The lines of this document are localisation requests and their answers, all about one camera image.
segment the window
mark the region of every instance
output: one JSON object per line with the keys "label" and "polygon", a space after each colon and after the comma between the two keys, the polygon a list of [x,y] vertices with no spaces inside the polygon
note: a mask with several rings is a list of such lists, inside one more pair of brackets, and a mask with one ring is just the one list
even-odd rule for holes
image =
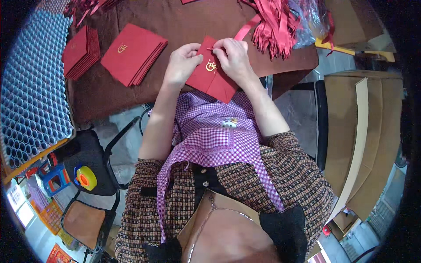
{"label": "window", "polygon": [[7,199],[9,199],[10,205],[18,216],[20,222],[26,228],[34,218],[35,214],[28,204],[21,187],[18,185],[13,187],[12,190],[7,194]]}

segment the blue cylinders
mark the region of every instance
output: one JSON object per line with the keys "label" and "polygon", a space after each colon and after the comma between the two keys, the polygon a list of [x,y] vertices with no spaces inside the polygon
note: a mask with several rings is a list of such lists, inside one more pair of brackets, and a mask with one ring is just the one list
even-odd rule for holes
{"label": "blue cylinders", "polygon": [[36,10],[27,23],[1,79],[1,139],[13,169],[73,131],[61,62],[69,19]]}

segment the plastic bag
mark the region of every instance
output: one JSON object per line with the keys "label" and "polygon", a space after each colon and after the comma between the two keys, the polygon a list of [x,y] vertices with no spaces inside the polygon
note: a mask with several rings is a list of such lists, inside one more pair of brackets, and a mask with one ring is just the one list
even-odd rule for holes
{"label": "plastic bag", "polygon": [[288,6],[291,12],[301,19],[300,25],[302,28],[297,29],[295,32],[297,43],[293,46],[293,49],[298,49],[313,44],[316,41],[316,38],[313,36],[313,33],[309,27],[309,23],[304,16],[303,10],[295,1],[296,0],[288,0]]}
{"label": "plastic bag", "polygon": [[330,24],[324,0],[289,0],[295,2],[302,10],[302,20],[306,20],[314,38],[324,39],[329,32]]}

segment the table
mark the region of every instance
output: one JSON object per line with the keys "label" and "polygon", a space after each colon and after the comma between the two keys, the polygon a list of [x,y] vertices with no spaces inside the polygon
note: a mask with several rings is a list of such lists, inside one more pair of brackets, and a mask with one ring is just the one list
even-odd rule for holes
{"label": "table", "polygon": [[[88,124],[135,105],[155,101],[172,51],[186,43],[201,43],[206,35],[215,39],[233,37],[256,14],[252,8],[236,0],[199,0],[185,5],[180,0],[123,0],[109,11],[97,13],[85,18],[82,26],[86,24],[98,30],[102,56],[127,23],[159,34],[169,43],[140,86],[125,87],[99,62],[78,81],[69,80],[69,102],[78,124]],[[76,31],[71,28],[69,37]],[[285,85],[274,85],[275,89],[288,90],[318,65],[314,46],[293,50],[285,61],[282,58],[270,61],[268,53],[261,54],[253,47],[253,32],[254,29],[244,40],[249,44],[250,63],[256,74],[263,77],[290,72],[285,79],[280,76]]]}

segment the gold logo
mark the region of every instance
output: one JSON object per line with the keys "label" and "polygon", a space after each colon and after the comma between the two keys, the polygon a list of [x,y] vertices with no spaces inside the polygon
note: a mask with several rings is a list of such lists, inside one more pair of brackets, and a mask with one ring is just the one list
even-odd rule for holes
{"label": "gold logo", "polygon": [[120,45],[120,47],[118,47],[118,49],[117,49],[117,52],[118,52],[118,53],[121,53],[121,52],[123,52],[124,50],[126,50],[126,48],[127,48],[127,46],[126,46],[126,45]]}
{"label": "gold logo", "polygon": [[209,59],[209,62],[206,64],[206,70],[207,71],[213,71],[213,73],[215,74],[216,71],[214,71],[214,70],[217,69],[217,68],[218,68],[218,66],[216,65],[216,63],[212,62]]}

